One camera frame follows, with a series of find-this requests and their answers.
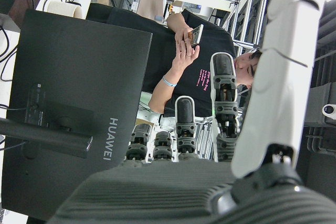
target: light blue wristband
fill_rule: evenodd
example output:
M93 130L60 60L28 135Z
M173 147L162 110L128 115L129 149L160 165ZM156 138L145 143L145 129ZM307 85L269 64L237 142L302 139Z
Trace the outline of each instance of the light blue wristband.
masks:
M175 86L177 85L177 84L172 84L172 83L168 82L164 76L162 77L162 80L163 80L164 83L166 83L169 87L175 87Z

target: monitor back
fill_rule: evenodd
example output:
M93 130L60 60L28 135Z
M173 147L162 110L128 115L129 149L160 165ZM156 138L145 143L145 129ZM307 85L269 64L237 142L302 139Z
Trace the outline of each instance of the monitor back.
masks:
M16 55L10 107L27 105L37 84L45 92L44 120L93 136L87 158L37 147L4 153L2 206L49 219L89 175L124 158L139 104L152 34L28 10ZM7 118L25 121L25 111ZM22 140L8 137L6 147Z

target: camera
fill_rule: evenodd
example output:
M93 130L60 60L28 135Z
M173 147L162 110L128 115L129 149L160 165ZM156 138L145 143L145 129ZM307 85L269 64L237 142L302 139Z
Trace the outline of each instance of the camera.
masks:
M322 108L322 114L331 118L336 119L336 104L326 104Z

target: black t-shirt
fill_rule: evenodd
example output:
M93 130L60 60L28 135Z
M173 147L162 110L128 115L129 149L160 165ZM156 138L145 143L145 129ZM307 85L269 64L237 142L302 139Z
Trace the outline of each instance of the black t-shirt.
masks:
M157 22L141 17L138 14L124 9L104 7L110 10L107 24L148 31L153 34L146 73L142 91L153 92L157 83L168 72L176 54L175 33ZM210 59L216 52L227 52L235 57L235 51L230 34L222 28L205 21L186 9L182 12L186 23L196 28L204 25L200 41L198 58L188 66L177 86L172 98L166 103L164 116L174 116L175 101L181 95L189 95L195 102L195 115L200 117L211 116L211 84Z
M235 57L234 46L230 34L221 27L205 21L198 16L184 10L182 15L186 23L195 28L204 25L198 58L188 66L174 89L172 98L167 102L165 115L173 114L175 101L181 95L188 95L194 99L195 115L211 116L211 84L210 59L216 52L227 52Z

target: man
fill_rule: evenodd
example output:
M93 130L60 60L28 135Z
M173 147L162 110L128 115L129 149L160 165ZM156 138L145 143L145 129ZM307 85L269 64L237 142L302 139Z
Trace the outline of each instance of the man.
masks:
M174 116L176 99L188 95L194 99L195 116L212 115L211 56L226 52L235 58L233 41L227 31L187 10L170 15L168 29L133 12L97 4L91 4L87 19L153 34L142 91L152 93L149 106L154 112ZM201 41L193 49L187 32L200 24L204 25ZM252 57L251 53L235 59L238 84L251 87L257 63L258 57Z

